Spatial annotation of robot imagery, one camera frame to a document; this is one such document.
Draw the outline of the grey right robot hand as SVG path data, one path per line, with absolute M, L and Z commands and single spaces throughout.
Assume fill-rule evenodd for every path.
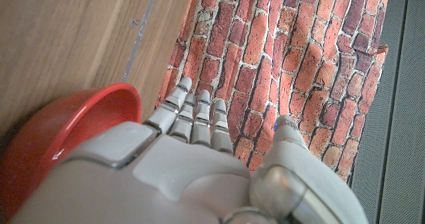
M 307 148 L 288 115 L 254 172 L 232 152 L 226 105 L 183 78 L 142 124 L 73 150 L 12 223 L 366 223 L 348 185 Z

